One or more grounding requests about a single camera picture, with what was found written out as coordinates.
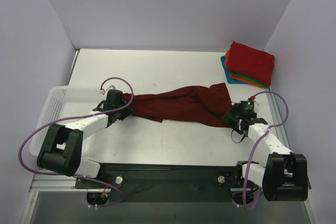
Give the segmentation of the dark maroon t-shirt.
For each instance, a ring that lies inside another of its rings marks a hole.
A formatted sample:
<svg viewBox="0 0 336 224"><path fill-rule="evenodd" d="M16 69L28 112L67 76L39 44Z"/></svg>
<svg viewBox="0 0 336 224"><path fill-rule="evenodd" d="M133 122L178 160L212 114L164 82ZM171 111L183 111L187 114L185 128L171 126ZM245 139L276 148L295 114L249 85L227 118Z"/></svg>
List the dark maroon t-shirt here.
<svg viewBox="0 0 336 224"><path fill-rule="evenodd" d="M229 127L222 121L232 108L225 83L210 87L188 86L160 94L135 95L133 115L151 121L195 122L211 127Z"/></svg>

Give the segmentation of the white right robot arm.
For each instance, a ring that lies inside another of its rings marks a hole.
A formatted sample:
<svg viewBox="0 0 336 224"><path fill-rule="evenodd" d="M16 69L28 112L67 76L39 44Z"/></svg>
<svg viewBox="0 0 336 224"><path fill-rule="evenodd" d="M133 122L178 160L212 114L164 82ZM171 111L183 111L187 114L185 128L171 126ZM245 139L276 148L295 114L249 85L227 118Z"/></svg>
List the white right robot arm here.
<svg viewBox="0 0 336 224"><path fill-rule="evenodd" d="M268 201L305 201L308 198L308 168L304 155L285 147L271 133L271 125L255 112L253 101L235 103L223 117L235 132L254 142L248 161L233 172L233 182L258 186Z"/></svg>

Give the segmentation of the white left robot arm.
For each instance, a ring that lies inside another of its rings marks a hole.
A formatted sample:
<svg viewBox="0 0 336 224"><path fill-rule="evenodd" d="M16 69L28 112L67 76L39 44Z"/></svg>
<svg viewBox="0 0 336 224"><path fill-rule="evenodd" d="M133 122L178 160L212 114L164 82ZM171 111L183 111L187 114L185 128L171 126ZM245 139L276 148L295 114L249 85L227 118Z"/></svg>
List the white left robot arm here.
<svg viewBox="0 0 336 224"><path fill-rule="evenodd" d="M65 176L87 177L92 187L102 187L106 183L106 175L100 171L101 164L82 157L82 144L96 132L132 113L123 92L109 90L106 99L87 118L65 125L54 123L48 128L37 157L37 166Z"/></svg>

